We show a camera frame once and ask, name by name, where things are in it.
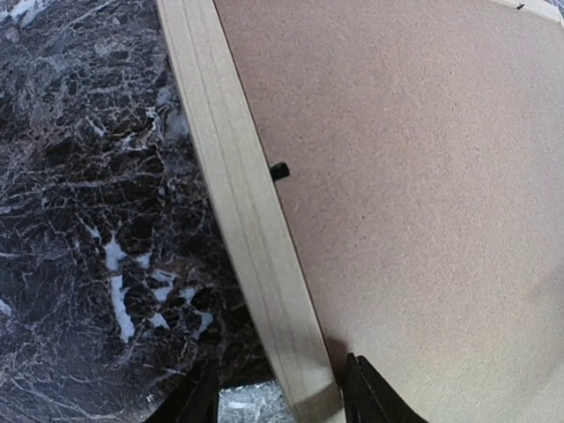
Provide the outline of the wooden picture frame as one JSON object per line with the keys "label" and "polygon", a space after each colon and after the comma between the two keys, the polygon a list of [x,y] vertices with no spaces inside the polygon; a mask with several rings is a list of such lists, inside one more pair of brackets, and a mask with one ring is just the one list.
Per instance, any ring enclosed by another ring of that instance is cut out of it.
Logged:
{"label": "wooden picture frame", "polygon": [[562,2],[158,11],[293,416],[346,420],[353,353],[429,422],[562,421]]}

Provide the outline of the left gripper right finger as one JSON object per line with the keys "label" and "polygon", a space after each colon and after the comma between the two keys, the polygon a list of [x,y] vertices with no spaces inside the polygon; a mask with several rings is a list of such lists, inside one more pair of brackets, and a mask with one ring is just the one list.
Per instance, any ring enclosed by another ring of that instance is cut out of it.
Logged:
{"label": "left gripper right finger", "polygon": [[343,399],[349,423],[427,423],[364,356],[351,352],[345,361]]}

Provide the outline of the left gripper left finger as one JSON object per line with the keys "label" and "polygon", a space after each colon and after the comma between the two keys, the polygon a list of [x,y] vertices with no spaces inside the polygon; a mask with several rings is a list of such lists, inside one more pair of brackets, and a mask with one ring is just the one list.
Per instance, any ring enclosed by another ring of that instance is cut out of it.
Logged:
{"label": "left gripper left finger", "polygon": [[145,423],[215,423],[218,412],[217,361],[200,361]]}

